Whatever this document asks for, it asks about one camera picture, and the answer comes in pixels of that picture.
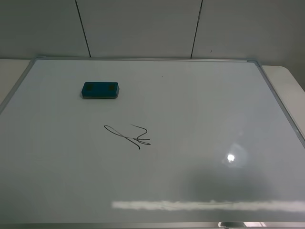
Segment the teal whiteboard eraser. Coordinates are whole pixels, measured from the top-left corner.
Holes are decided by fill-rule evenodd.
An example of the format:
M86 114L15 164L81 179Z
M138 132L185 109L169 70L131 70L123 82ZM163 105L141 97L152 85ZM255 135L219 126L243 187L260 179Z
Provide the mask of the teal whiteboard eraser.
M116 99L119 91L117 82L85 82L81 95L83 99Z

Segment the black marker scribble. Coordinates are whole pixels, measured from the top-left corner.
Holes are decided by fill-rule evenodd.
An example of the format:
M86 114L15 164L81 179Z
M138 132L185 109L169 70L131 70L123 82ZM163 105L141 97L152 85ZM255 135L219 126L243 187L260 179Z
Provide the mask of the black marker scribble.
M126 139L127 141L131 142L132 144L136 145L138 150L141 150L140 145L150 146L151 145L150 139L143 138L143 136L145 136L148 133L148 130L141 126L137 126L137 125L133 125L133 124L131 124L131 125L143 130L143 133L138 135L137 137L127 137L109 125L104 125L103 127L110 133L112 133L116 136L122 137L122 138Z

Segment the white whiteboard with aluminium frame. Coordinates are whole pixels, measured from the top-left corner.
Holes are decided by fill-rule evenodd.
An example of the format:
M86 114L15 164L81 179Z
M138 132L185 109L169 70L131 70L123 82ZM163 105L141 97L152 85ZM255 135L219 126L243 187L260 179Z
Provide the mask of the white whiteboard with aluminium frame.
M131 124L150 146L103 127ZM302 229L305 139L256 61L38 57L0 106L0 226Z

